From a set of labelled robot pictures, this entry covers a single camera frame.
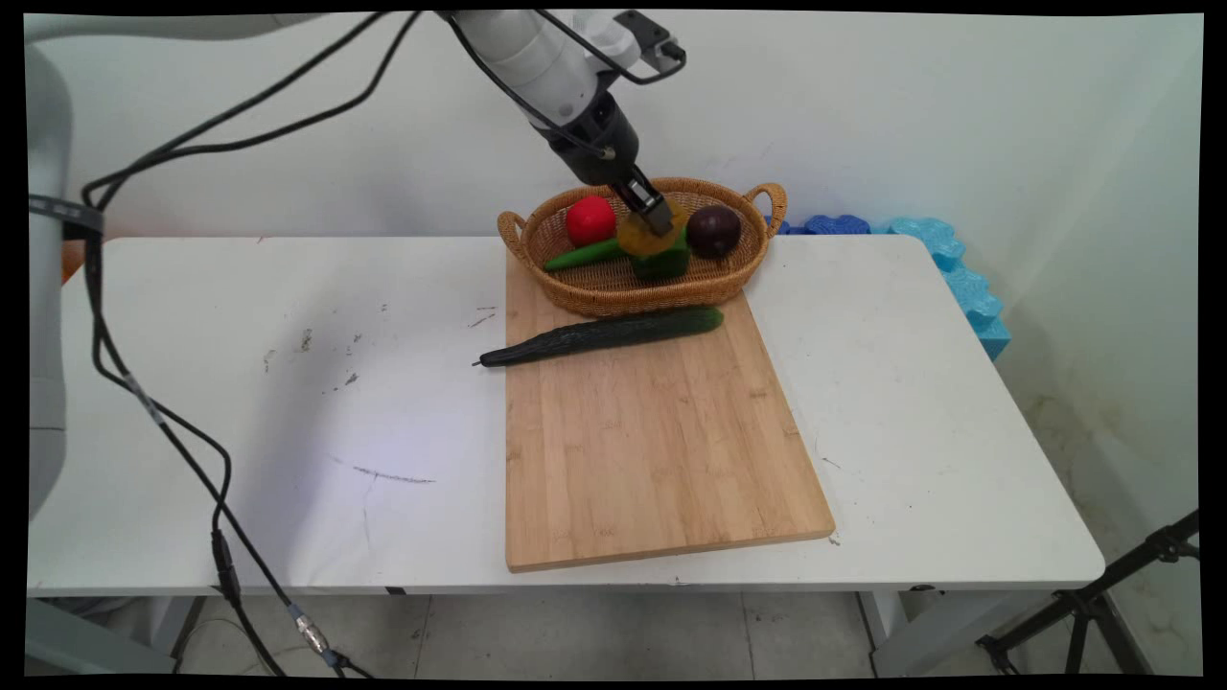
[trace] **tripod stand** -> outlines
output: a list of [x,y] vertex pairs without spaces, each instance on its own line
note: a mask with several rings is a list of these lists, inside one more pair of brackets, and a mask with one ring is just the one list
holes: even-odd
[[1070,636],[1069,654],[1065,658],[1065,673],[1077,673],[1082,665],[1082,649],[1086,646],[1086,634],[1091,621],[1094,621],[1099,631],[1103,632],[1103,638],[1123,673],[1147,673],[1137,652],[1129,643],[1129,636],[1103,595],[1109,588],[1155,561],[1174,564],[1184,556],[1191,556],[1201,562],[1201,549],[1188,543],[1189,538],[1199,532],[1199,511],[1200,508],[1184,516],[1175,524],[1157,529],[1134,550],[1109,564],[1099,580],[1081,589],[1056,592],[1055,602],[1020,622],[1010,632],[1000,638],[985,635],[975,643],[989,653],[993,665],[1000,673],[1017,674],[1018,669],[1010,662],[1010,649],[1072,614],[1074,632]]

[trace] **black cable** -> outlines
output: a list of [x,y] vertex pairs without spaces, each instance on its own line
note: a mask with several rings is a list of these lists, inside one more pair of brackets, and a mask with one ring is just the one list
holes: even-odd
[[[110,331],[107,328],[107,322],[102,316],[102,290],[101,290],[102,276],[99,273],[101,265],[102,265],[102,241],[97,237],[93,237],[92,239],[86,241],[85,277],[86,277],[86,292],[90,297],[90,308],[93,312],[94,335],[107,347],[107,354],[110,356],[112,361],[115,365],[115,368],[119,370],[119,373],[121,374],[123,378],[117,377],[115,374],[107,371],[102,361],[101,352],[98,351],[94,351],[93,367],[98,371],[98,373],[101,373],[104,378],[107,378],[115,386],[119,386],[120,388],[135,394],[137,398],[148,400],[148,403],[151,403],[152,406],[156,408],[161,414],[164,414],[166,416],[171,417],[177,424],[183,424],[185,428],[194,430],[194,433],[198,433],[202,438],[206,438],[211,443],[216,444],[217,443],[216,441],[207,438],[207,435],[198,430],[195,426],[188,424],[185,420],[179,417],[179,415],[175,415],[174,413],[172,413],[169,409],[167,409],[161,403],[157,403],[156,400],[144,398],[145,395],[144,392],[140,393],[137,392],[140,387],[135,384],[135,378],[131,376],[131,372],[124,365],[123,359],[120,359],[119,351],[115,347],[114,341],[110,339]],[[129,381],[133,382],[133,386],[129,386]],[[255,546],[252,545],[252,541],[248,539],[247,533],[243,532],[243,528],[242,525],[239,525],[238,519],[234,517],[234,513],[231,512],[229,506],[227,506],[226,502],[222,500],[221,494],[217,491],[217,487],[213,486],[213,483],[209,479],[209,475],[205,474],[205,470],[201,469],[200,464],[191,455],[191,453],[183,446],[183,442],[179,441],[178,436],[175,436],[174,431],[166,424],[166,421],[160,421],[158,428],[161,428],[162,433],[167,436],[167,438],[171,441],[171,444],[174,446],[177,451],[179,451],[179,454],[183,455],[184,460],[187,460],[188,467],[190,467],[191,470],[196,474],[196,476],[200,478],[200,481],[204,483],[205,487],[212,495],[213,500],[217,502],[218,506],[221,506],[222,512],[226,514],[226,519],[229,521],[231,527],[234,529],[234,534],[239,538],[239,541],[243,543],[243,546],[252,555],[252,560],[255,561],[255,565],[260,568],[260,572],[269,581],[269,584],[272,586],[274,593],[276,593],[277,598],[281,599],[282,604],[288,607],[291,604],[290,597],[286,595],[285,591],[281,588],[281,584],[277,582],[277,578],[272,576],[272,572],[269,570],[269,566],[264,562],[264,559],[260,556],[259,551],[256,551]]]
[[463,31],[460,31],[460,25],[456,22],[455,16],[448,16],[447,17],[447,22],[448,22],[448,26],[452,27],[452,31],[455,32],[456,38],[460,41],[460,45],[464,47],[464,52],[467,53],[469,56],[472,58],[472,61],[477,65],[477,68],[481,69],[481,71],[485,72],[485,75],[487,77],[490,77],[491,81],[494,82],[494,86],[497,86],[499,90],[502,90],[502,92],[506,93],[512,101],[515,101],[517,106],[519,106],[520,108],[524,108],[534,118],[536,118],[536,119],[541,120],[542,123],[545,123],[545,125],[547,128],[550,128],[550,131],[552,131],[552,133],[557,134],[558,136],[566,139],[567,141],[574,144],[579,149],[582,149],[584,151],[588,151],[593,156],[596,156],[598,158],[601,158],[601,160],[610,160],[610,158],[614,157],[614,150],[612,149],[610,149],[610,147],[598,149],[596,146],[593,146],[591,144],[578,139],[575,135],[573,135],[569,131],[562,129],[561,126],[553,124],[553,120],[551,120],[550,118],[547,118],[544,114],[541,114],[541,110],[537,110],[536,108],[533,107],[531,103],[529,103],[528,101],[525,101],[519,93],[512,91],[512,88],[509,86],[507,86],[507,83],[504,83],[503,80],[498,79],[498,75],[496,75],[490,69],[490,65],[487,65],[486,61],[482,60],[480,55],[477,55],[477,52],[474,49],[472,43],[469,43],[469,38],[464,34]]
[[[184,149],[173,149],[173,150],[167,150],[167,151],[161,151],[161,152],[151,153],[150,156],[146,156],[146,157],[142,157],[142,158],[137,160],[135,163],[133,163],[131,166],[128,166],[126,168],[124,168],[121,171],[113,172],[113,173],[110,173],[110,174],[108,174],[106,177],[101,177],[101,178],[91,182],[82,190],[82,196],[85,196],[88,192],[92,192],[93,189],[97,189],[98,187],[101,187],[103,184],[108,184],[108,183],[112,183],[112,182],[121,184],[124,180],[126,180],[128,178],[130,178],[131,176],[134,176],[134,174],[136,174],[139,172],[146,171],[146,169],[156,167],[156,166],[161,166],[162,163],[173,161],[175,158],[183,158],[185,156],[198,156],[200,153],[225,153],[227,151],[238,151],[240,149],[249,149],[252,146],[256,146],[259,144],[264,144],[266,141],[271,141],[274,139],[282,138],[282,136],[285,136],[287,134],[293,134],[293,133],[298,131],[299,129],[310,126],[310,125],[315,124],[315,123],[326,120],[329,118],[333,118],[333,117],[336,117],[336,115],[339,115],[341,113],[345,113],[346,110],[356,108],[357,106],[362,104],[362,102],[364,102],[367,98],[369,98],[372,93],[374,93],[375,88],[379,86],[379,81],[383,80],[383,75],[384,75],[384,71],[387,71],[387,69],[388,69],[388,64],[391,61],[393,55],[396,53],[396,48],[400,47],[400,42],[405,38],[405,34],[409,32],[410,27],[413,26],[413,22],[417,21],[417,17],[421,16],[421,14],[422,14],[422,10],[417,10],[417,11],[415,11],[413,14],[411,14],[409,16],[409,20],[406,20],[405,23],[400,27],[400,31],[396,32],[396,37],[393,39],[391,45],[388,47],[388,52],[384,54],[383,60],[379,63],[379,68],[375,70],[375,75],[371,80],[371,83],[367,85],[366,90],[363,90],[362,93],[360,93],[358,96],[351,98],[350,101],[346,101],[345,103],[341,103],[340,106],[329,108],[329,109],[323,110],[320,113],[315,113],[314,115],[312,115],[309,118],[303,118],[301,120],[293,122],[293,123],[287,124],[285,126],[277,128],[277,129],[275,129],[272,131],[266,131],[264,134],[259,134],[256,136],[250,136],[248,139],[240,139],[238,141],[228,141],[228,142],[225,142],[225,144],[204,144],[204,145],[198,145],[198,146],[187,146]],[[280,91],[281,88],[283,88],[283,86],[280,86],[276,90]],[[234,113],[234,114],[232,114],[229,117],[234,117],[238,113]]]
[[[337,49],[340,49],[341,47],[344,47],[346,43],[348,43],[350,41],[352,41],[355,37],[357,37],[360,33],[362,33],[362,31],[366,31],[366,28],[368,28],[372,23],[374,23],[377,20],[379,20],[383,16],[385,16],[387,14],[388,12],[375,12],[372,16],[367,17],[367,20],[363,20],[363,22],[361,22],[357,27],[355,27],[353,29],[351,29],[345,37],[342,37],[341,39],[339,39],[337,42],[335,42],[333,45],[330,45],[329,48],[326,48],[325,50],[323,50],[321,53],[319,53],[315,58],[313,58],[312,60],[309,60],[304,65],[299,66],[297,70],[294,70],[293,72],[291,72],[290,76],[282,79],[276,85],[274,85],[272,87],[263,91],[261,93],[256,95],[255,97],[245,101],[244,103],[240,103],[239,106],[237,106],[234,108],[231,108],[229,110],[227,110],[227,112],[225,112],[225,113],[222,113],[220,115],[216,115],[215,118],[207,120],[206,123],[204,123],[201,125],[198,125],[196,128],[189,130],[188,133],[184,133],[184,134],[179,135],[178,138],[175,138],[175,139],[173,139],[173,140],[163,144],[162,146],[160,146],[155,151],[151,151],[150,153],[146,153],[145,156],[142,156],[137,161],[137,163],[134,163],[133,166],[129,166],[129,168],[125,168],[124,171],[120,171],[119,173],[112,173],[110,176],[107,176],[106,178],[102,178],[102,179],[98,179],[98,180],[94,180],[94,182],[87,184],[82,189],[82,193],[81,193],[82,194],[82,199],[85,200],[86,205],[88,205],[91,207],[94,207],[94,209],[98,209],[98,210],[104,209],[110,203],[110,200],[118,193],[119,188],[123,185],[124,182],[126,182],[126,179],[129,177],[131,177],[136,172],[140,172],[142,169],[147,169],[147,168],[153,167],[156,165],[161,165],[162,162],[166,162],[168,160],[173,160],[175,157],[182,157],[184,155],[220,152],[220,151],[244,149],[244,147],[248,147],[248,146],[255,146],[256,144],[263,144],[264,141],[269,141],[271,139],[276,139],[279,136],[283,136],[283,135],[291,134],[293,131],[297,131],[299,129],[303,129],[306,126],[309,126],[312,124],[321,122],[324,119],[335,117],[337,114],[341,114],[341,113],[344,113],[344,112],[346,112],[346,110],[348,110],[348,109],[358,106],[360,103],[362,103],[363,101],[366,101],[371,96],[371,93],[374,91],[374,88],[378,86],[379,81],[383,77],[384,71],[388,68],[388,64],[391,60],[393,54],[395,53],[396,48],[400,45],[400,43],[404,39],[405,34],[407,33],[409,28],[417,20],[418,15],[421,15],[421,11],[413,12],[409,17],[409,20],[406,20],[406,22],[401,27],[401,29],[398,32],[395,39],[393,41],[391,45],[388,49],[388,53],[384,55],[384,59],[380,63],[379,69],[375,72],[375,76],[372,79],[371,85],[361,95],[358,95],[357,97],[350,99],[348,102],[342,103],[341,106],[337,106],[335,108],[330,108],[329,110],[324,110],[321,113],[312,115],[310,118],[306,118],[306,119],[298,120],[296,123],[292,123],[292,124],[286,125],[283,128],[280,128],[277,130],[274,130],[274,131],[259,135],[259,136],[254,136],[254,138],[250,138],[250,139],[247,139],[247,140],[243,140],[243,141],[237,141],[237,142],[232,142],[232,144],[222,144],[222,145],[212,145],[212,146],[195,146],[195,147],[189,147],[189,149],[175,149],[177,146],[184,144],[185,141],[188,141],[188,140],[190,140],[190,139],[193,139],[193,138],[202,134],[204,131],[207,131],[209,129],[216,126],[217,124],[221,124],[221,123],[223,123],[223,122],[226,122],[226,120],[228,120],[228,119],[238,115],[239,113],[242,113],[242,112],[244,112],[244,110],[254,107],[255,104],[259,104],[260,102],[265,101],[266,98],[269,98],[274,93],[281,91],[282,88],[285,88],[286,86],[288,86],[290,83],[292,83],[294,80],[297,80],[298,77],[301,77],[303,74],[306,74],[307,71],[309,71],[312,68],[314,68],[315,65],[318,65],[320,61],[323,61],[324,59],[326,59],[329,55],[331,55],[333,53],[335,53]],[[92,200],[92,192],[94,189],[97,189],[98,187],[103,185],[103,184],[109,184],[109,187],[108,187],[107,192],[104,193],[103,198],[96,205],[93,203],[93,200]],[[190,422],[188,422],[187,420],[184,420],[179,415],[174,414],[173,411],[171,411],[169,409],[167,409],[161,403],[150,399],[144,393],[144,390],[140,388],[140,386],[136,383],[135,377],[133,377],[131,372],[128,370],[126,365],[124,363],[123,359],[120,357],[119,350],[115,346],[113,339],[110,338],[110,331],[109,331],[109,329],[107,327],[107,323],[106,323],[106,319],[104,319],[104,317],[102,314],[102,241],[101,241],[101,237],[98,237],[98,236],[93,236],[93,237],[91,237],[90,239],[86,241],[86,262],[85,262],[85,268],[86,268],[86,276],[85,276],[86,290],[87,290],[87,293],[88,293],[88,297],[90,297],[90,306],[91,306],[91,311],[92,311],[92,316],[93,316],[92,359],[93,359],[94,368],[104,378],[107,378],[112,383],[114,383],[114,384],[124,388],[125,390],[129,390],[130,393],[133,393],[134,395],[136,395],[141,400],[142,404],[146,405],[146,409],[150,411],[151,416],[153,417],[155,422],[158,426],[158,428],[162,430],[163,435],[167,437],[167,440],[171,442],[171,444],[174,446],[174,448],[179,452],[180,455],[183,455],[184,460],[188,463],[188,465],[191,468],[191,470],[196,474],[196,476],[201,480],[201,483],[205,485],[205,487],[212,495],[212,497],[213,497],[213,500],[216,502],[215,503],[215,511],[213,511],[213,530],[215,530],[215,534],[220,535],[220,532],[218,532],[220,514],[225,513],[227,521],[231,523],[231,527],[234,529],[234,533],[238,535],[239,540],[243,543],[243,546],[248,550],[248,552],[252,555],[253,560],[260,567],[261,573],[269,581],[269,583],[271,584],[274,592],[277,594],[277,597],[281,600],[281,603],[283,605],[286,605],[287,608],[290,608],[292,605],[292,602],[286,595],[285,591],[281,589],[281,584],[277,582],[276,577],[274,577],[272,572],[269,570],[267,565],[264,562],[264,559],[259,555],[259,551],[256,551],[255,546],[247,538],[247,534],[243,532],[243,528],[239,525],[239,523],[236,519],[234,514],[231,512],[229,506],[226,505],[225,497],[226,497],[226,494],[229,490],[231,465],[232,465],[229,453],[227,453],[226,449],[222,448],[222,446],[220,443],[217,443],[216,441],[213,441],[209,435],[206,435],[201,430],[196,428],[194,425],[191,425]],[[106,365],[102,361],[102,352],[101,352],[101,350],[103,347],[106,347],[107,355],[110,357],[114,367],[119,371],[120,376],[115,376],[112,372],[107,371]],[[221,454],[222,460],[223,460],[223,467],[225,467],[225,475],[223,475],[222,491],[221,492],[217,491],[217,489],[213,486],[212,481],[205,474],[204,469],[201,469],[200,464],[196,463],[195,458],[193,458],[193,455],[188,451],[188,448],[183,444],[182,441],[179,441],[179,438],[174,433],[174,431],[169,427],[169,425],[167,425],[167,422],[166,422],[164,419],[161,419],[160,415],[164,415],[166,417],[169,417],[175,424],[179,424],[180,426],[183,426],[184,428],[187,428],[189,432],[194,433],[195,436],[200,437],[202,441],[205,441],[206,443],[209,443],[213,449],[216,449]],[[231,580],[233,581],[233,586],[232,587],[227,586],[227,583],[223,581],[223,594],[226,594],[226,598],[228,599],[228,602],[231,603],[232,608],[236,611],[236,615],[239,618],[240,622],[243,624],[243,627],[247,631],[248,636],[252,638],[253,646],[256,648],[258,653],[263,657],[263,659],[270,667],[270,669],[274,669],[274,672],[277,675],[283,675],[283,672],[277,665],[277,663],[272,658],[272,656],[269,654],[267,648],[264,646],[264,643],[260,640],[259,635],[255,632],[254,627],[250,625],[250,621],[247,619],[247,614],[243,610],[243,607],[242,607],[242,603],[239,600],[239,595],[238,595],[238,592],[237,592],[237,578],[232,577]]]
[[255,627],[247,618],[247,611],[243,609],[243,604],[231,602],[231,608],[234,609],[234,615],[238,616],[239,625],[243,626],[243,631],[247,632],[248,638],[252,641],[252,646],[255,647],[255,653],[264,659],[264,663],[269,667],[269,670],[272,672],[272,675],[285,675],[286,672],[281,670],[281,667],[277,665],[277,661],[272,658],[272,654],[269,653],[269,648],[264,646],[264,641],[260,640],[259,635],[256,635]]
[[341,653],[337,653],[336,656],[337,656],[337,659],[339,659],[337,664],[336,664],[337,669],[341,669],[341,668],[353,669],[355,672],[358,673],[358,675],[362,675],[364,678],[369,678],[369,679],[374,680],[375,676],[373,676],[369,673],[367,673],[367,672],[362,670],[361,668],[358,668],[358,665],[356,663],[353,663],[350,659],[350,657],[346,657],[345,654],[341,654]]
[[568,38],[571,38],[575,43],[583,45],[584,50],[588,50],[593,55],[596,55],[598,58],[600,58],[600,60],[602,63],[605,63],[606,65],[609,65],[611,70],[616,71],[622,79],[626,79],[631,83],[637,83],[639,86],[647,86],[649,83],[655,83],[655,82],[658,82],[658,81],[660,81],[663,79],[669,79],[669,77],[674,76],[675,74],[682,71],[682,68],[686,66],[686,52],[682,50],[680,47],[677,47],[676,49],[670,49],[667,52],[663,49],[663,52],[666,55],[669,55],[670,58],[677,60],[677,65],[674,69],[671,69],[669,71],[665,71],[665,72],[655,74],[655,75],[652,75],[652,76],[638,76],[636,74],[632,74],[631,70],[628,70],[628,69],[623,68],[622,65],[615,63],[614,58],[610,58],[604,52],[601,52],[600,48],[596,48],[595,45],[593,45],[591,43],[589,43],[588,39],[585,39],[583,36],[580,36],[579,33],[577,33],[573,28],[571,28],[569,26],[567,26],[567,22],[564,22],[564,21],[560,20],[558,17],[551,15],[546,10],[533,10],[533,11],[536,12],[536,14],[539,14],[539,15],[541,15],[542,17],[545,17],[546,21],[548,21],[553,26],[558,27],[558,29],[561,29],[563,33],[566,33]]
[[[234,106],[233,108],[231,108],[231,109],[228,109],[228,110],[226,110],[223,113],[220,113],[220,114],[210,118],[209,120],[206,120],[206,122],[204,122],[204,123],[201,123],[201,124],[191,128],[190,130],[180,134],[179,136],[175,136],[171,141],[167,141],[162,146],[158,146],[153,151],[150,151],[145,156],[141,156],[140,158],[137,158],[137,161],[142,161],[142,160],[153,157],[156,155],[171,151],[172,149],[179,146],[180,144],[190,141],[191,139],[195,139],[196,136],[200,136],[201,134],[209,131],[210,129],[213,129],[215,126],[217,126],[217,125],[220,125],[220,124],[222,124],[222,123],[225,123],[227,120],[233,119],[236,115],[239,115],[239,114],[242,114],[242,113],[244,113],[244,112],[254,108],[255,106],[259,106],[260,103],[267,101],[271,96],[274,96],[279,91],[286,88],[291,83],[298,81],[299,77],[302,77],[303,75],[306,75],[310,70],[315,69],[315,66],[318,66],[320,63],[323,63],[324,60],[326,60],[328,58],[330,58],[334,53],[336,53],[341,48],[345,48],[351,41],[353,41],[355,38],[357,38],[362,32],[364,32],[366,29],[371,28],[371,25],[375,23],[377,21],[382,20],[383,17],[388,16],[390,12],[372,12],[371,16],[368,16],[367,18],[362,20],[361,22],[358,22],[358,25],[355,26],[352,29],[350,29],[345,36],[342,36],[341,38],[339,38],[337,41],[335,41],[328,48],[324,48],[323,50],[320,50],[314,58],[312,58],[310,60],[307,60],[306,63],[303,63],[294,71],[292,71],[288,75],[286,75],[285,77],[282,77],[280,81],[277,81],[272,86],[265,88],[264,91],[256,93],[255,96],[248,98],[247,101],[243,101],[238,106]],[[102,200],[98,201],[97,206],[93,205],[93,201],[91,199],[91,194],[92,194],[92,192],[94,189],[97,189],[98,187],[101,187],[101,184],[106,184],[106,183],[102,183],[99,180],[91,182],[90,184],[85,185],[85,188],[81,190],[81,198],[82,198],[82,200],[85,201],[85,204],[87,206],[93,206],[93,207],[96,207],[98,210],[106,210],[107,206],[110,205],[110,200],[115,196],[115,194],[119,192],[119,188],[123,187],[123,184],[124,184],[124,182],[126,182],[126,179],[128,178],[124,177],[124,178],[119,179],[115,184],[113,184],[109,189],[107,189],[106,194],[103,195]]]

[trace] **white table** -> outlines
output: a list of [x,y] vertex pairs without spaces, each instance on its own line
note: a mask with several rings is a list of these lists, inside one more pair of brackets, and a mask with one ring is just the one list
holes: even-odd
[[[231,451],[229,505],[291,593],[867,592],[893,675],[1103,572],[920,242],[836,236],[775,238],[746,291],[834,535],[510,573],[504,374],[469,366],[503,345],[504,260],[494,237],[118,239],[106,309],[146,390]],[[93,372],[88,330],[79,273],[64,287],[67,458],[29,525],[27,595],[215,594],[211,501]],[[244,591],[269,592],[231,545]],[[950,594],[906,624],[887,593],[914,586]]]

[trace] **wicker basket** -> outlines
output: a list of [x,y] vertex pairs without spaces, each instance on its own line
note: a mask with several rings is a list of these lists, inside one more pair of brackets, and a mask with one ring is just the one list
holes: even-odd
[[[498,233],[512,254],[541,284],[546,296],[560,307],[589,317],[620,317],[674,307],[719,304],[737,295],[767,254],[767,241],[775,236],[788,210],[784,188],[760,184],[746,195],[726,187],[685,177],[664,177],[652,184],[688,212],[720,204],[733,209],[741,220],[741,241],[736,249],[719,260],[691,257],[681,277],[645,284],[631,270],[631,259],[621,258],[587,266],[545,273],[542,265],[563,252],[574,249],[567,238],[567,210],[584,196],[609,200],[618,221],[626,217],[626,205],[607,187],[580,187],[558,194],[529,216],[528,222],[512,211],[498,216]],[[755,209],[755,196],[771,199],[772,222],[768,226]],[[524,233],[517,232],[519,226]]]

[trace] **yellow fruit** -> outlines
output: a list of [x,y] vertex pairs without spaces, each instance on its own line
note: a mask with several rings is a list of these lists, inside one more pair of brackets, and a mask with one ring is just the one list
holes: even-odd
[[664,236],[658,236],[652,232],[643,216],[627,214],[617,225],[617,246],[632,257],[650,257],[672,247],[682,228],[686,227],[690,214],[672,200],[666,200],[666,203],[669,210],[674,212],[672,230]]

